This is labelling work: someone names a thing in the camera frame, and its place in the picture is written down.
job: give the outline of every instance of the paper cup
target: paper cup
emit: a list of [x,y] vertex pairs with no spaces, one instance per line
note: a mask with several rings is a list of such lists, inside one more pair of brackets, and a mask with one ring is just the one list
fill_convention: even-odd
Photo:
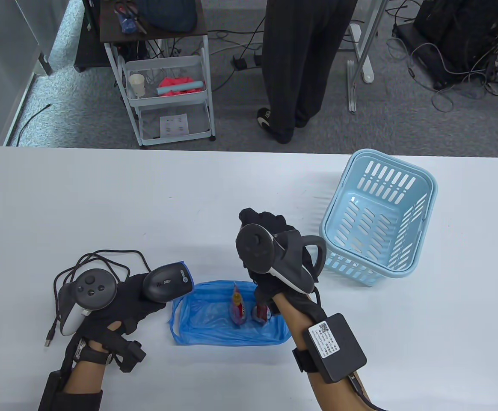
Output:
[[129,84],[131,84],[135,96],[142,97],[145,95],[145,77],[142,74],[129,76]]

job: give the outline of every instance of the white table leg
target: white table leg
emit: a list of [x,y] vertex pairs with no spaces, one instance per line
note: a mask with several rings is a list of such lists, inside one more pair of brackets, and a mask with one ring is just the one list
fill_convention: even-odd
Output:
[[[350,24],[350,34],[353,41],[353,48],[355,49],[355,55],[357,56],[357,61],[359,61],[361,60],[361,51],[363,49],[359,43],[361,38],[361,28],[359,24]],[[369,59],[369,56],[367,56],[367,58],[365,59],[365,63],[363,64],[361,77],[363,77],[363,81],[366,84],[371,84],[374,81],[374,71],[373,67],[371,66],[371,60]]]
[[214,111],[213,111],[213,93],[211,86],[211,70],[209,64],[209,40],[208,36],[203,36],[204,38],[204,60],[205,60],[205,71],[206,71],[206,82],[207,82],[207,99],[209,103],[209,118],[211,123],[211,137],[215,137],[215,127],[214,127]]
[[347,62],[348,108],[352,113],[355,113],[356,111],[355,86],[357,82],[357,76],[363,71],[365,65],[368,66],[371,65],[370,63],[368,63],[367,57],[369,55],[371,43],[373,42],[373,39],[376,36],[376,32],[378,31],[378,25],[380,24],[380,20],[384,15],[384,10],[386,10],[387,4],[388,0],[373,0],[371,7],[369,8],[369,11],[367,13],[367,18],[365,20],[366,27],[362,39],[361,35],[360,38],[358,39],[358,43],[361,43],[361,46],[359,44],[355,45],[356,55],[359,58],[357,66],[355,66],[354,62],[351,60]]
[[133,131],[135,132],[135,137],[137,137],[137,143],[140,146],[143,145],[141,140],[141,135],[139,134],[139,127],[137,122],[135,121],[135,117],[133,115],[133,111],[131,106],[129,105],[129,100],[127,99],[127,95],[125,94],[122,76],[120,75],[120,70],[118,68],[118,63],[114,58],[114,53],[112,52],[112,45],[110,43],[104,43],[104,49],[107,52],[108,60],[110,61],[110,66],[112,67],[112,71],[114,72],[114,77],[116,78],[116,82],[118,83],[118,88],[120,89],[120,94],[122,95],[122,100],[124,100],[125,109],[127,110],[127,115],[129,116],[129,120],[131,121],[131,125],[133,127]]

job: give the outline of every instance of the person's leg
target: person's leg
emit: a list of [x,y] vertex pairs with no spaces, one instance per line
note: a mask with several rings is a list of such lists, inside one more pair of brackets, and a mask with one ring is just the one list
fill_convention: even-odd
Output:
[[341,46],[357,0],[338,0],[325,28],[309,46],[296,102],[296,126],[304,127],[321,110],[329,71]]
[[268,0],[262,48],[262,74],[270,111],[257,119],[279,143],[288,143],[294,130],[294,112],[306,51],[314,31],[315,3],[320,0]]

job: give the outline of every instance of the sneaker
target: sneaker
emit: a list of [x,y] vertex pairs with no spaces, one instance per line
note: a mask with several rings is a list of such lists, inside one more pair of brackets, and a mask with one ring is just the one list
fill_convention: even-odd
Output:
[[284,134],[274,131],[270,127],[270,110],[266,107],[261,108],[257,111],[257,121],[261,128],[270,133],[272,137],[280,144],[287,144],[293,138],[293,131],[286,132]]
[[259,111],[257,111],[257,121],[264,131],[275,134],[274,131],[270,128],[270,110],[268,108],[263,107]]

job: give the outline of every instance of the gray carpet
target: gray carpet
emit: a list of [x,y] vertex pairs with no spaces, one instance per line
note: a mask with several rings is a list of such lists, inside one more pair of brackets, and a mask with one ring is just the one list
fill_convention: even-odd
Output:
[[[207,0],[204,6],[210,29],[252,31],[264,16],[265,1]],[[367,6],[368,0],[360,0],[354,17],[364,18]],[[411,8],[403,12],[415,14]],[[82,15],[81,1],[71,0],[50,56],[55,73],[34,82],[14,137],[34,112],[52,103],[26,128],[20,145],[137,149],[119,91],[113,87],[112,70],[95,68],[79,74],[72,67]],[[259,129],[255,112],[267,105],[267,98],[260,70],[248,70],[234,74],[213,95],[217,130],[214,143],[205,139],[157,149],[353,153],[370,147],[395,155],[498,157],[498,97],[486,95],[481,100],[471,100],[451,92],[454,110],[435,110],[430,102],[432,93],[412,81],[405,63],[388,54],[386,40],[391,36],[393,22],[389,16],[382,20],[370,54],[376,78],[371,85],[361,81],[358,84],[355,115],[347,110],[345,81],[345,61],[354,57],[352,52],[343,52],[338,53],[329,77],[323,109],[305,129],[296,131],[292,143],[279,145]],[[249,36],[229,39],[246,42]],[[227,45],[211,42],[212,51]],[[179,42],[184,52],[195,46],[197,42],[188,39]],[[235,51],[210,58],[215,86],[230,74],[228,61]],[[417,70],[417,76],[427,82],[421,71]]]

